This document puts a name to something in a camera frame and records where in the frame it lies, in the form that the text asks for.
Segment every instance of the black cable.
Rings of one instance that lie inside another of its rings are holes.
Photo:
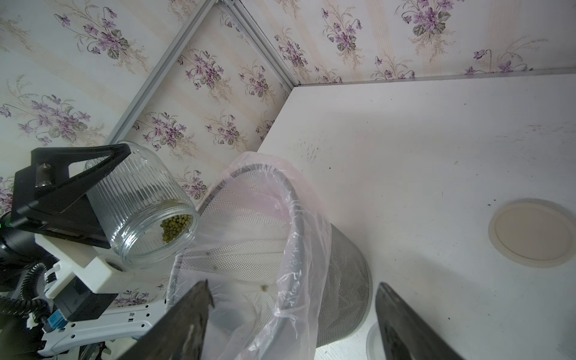
[[[48,309],[48,303],[44,299],[18,300],[0,295],[0,314],[25,316],[38,312],[45,315],[45,309]]]
[[[20,296],[23,300],[32,300],[38,297],[38,292],[36,291],[38,280],[46,271],[52,269],[56,261],[53,256],[47,256],[28,270],[20,288]],[[56,280],[56,275],[50,274],[46,282],[50,283],[54,280]]]
[[[40,277],[51,269],[56,261],[53,256],[49,256],[32,266],[24,276],[24,280],[22,280],[22,286],[20,288],[22,300],[0,296],[0,313],[18,316],[25,316],[28,313],[32,313],[35,322],[39,324],[45,323],[51,314],[50,306],[43,299],[35,299],[38,297],[36,287],[38,286]],[[55,274],[50,274],[47,282],[50,283],[54,280],[56,280]]]

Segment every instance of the metal mesh trash can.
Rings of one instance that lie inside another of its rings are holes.
[[[215,309],[203,359],[312,359],[316,347],[362,325],[372,300],[370,271],[358,248],[314,211],[299,171],[261,154],[241,158],[199,206],[200,230],[176,258],[168,306],[208,278]],[[320,256],[311,260],[310,253]],[[314,282],[322,254],[325,281]],[[293,349],[296,341],[304,341],[303,350]]]

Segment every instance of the round lid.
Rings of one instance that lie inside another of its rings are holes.
[[[553,267],[576,252],[576,226],[548,206],[520,202],[498,210],[490,221],[490,241],[510,260],[531,267]]]
[[[368,336],[366,337],[366,356],[368,360],[386,360],[384,344],[382,344],[378,323],[372,325],[370,331],[368,331]]]

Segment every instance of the beige circle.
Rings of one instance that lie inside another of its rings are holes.
[[[574,222],[538,203],[501,208],[490,221],[489,235],[500,253],[530,267],[558,266],[576,253]]]

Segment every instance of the black bracket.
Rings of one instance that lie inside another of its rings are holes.
[[[376,315],[386,359],[464,360],[384,282],[376,292]]]
[[[14,175],[12,212],[5,224],[110,249],[86,192],[130,155],[128,144],[41,147],[31,153],[31,165]],[[97,158],[105,159],[70,177],[70,164]]]

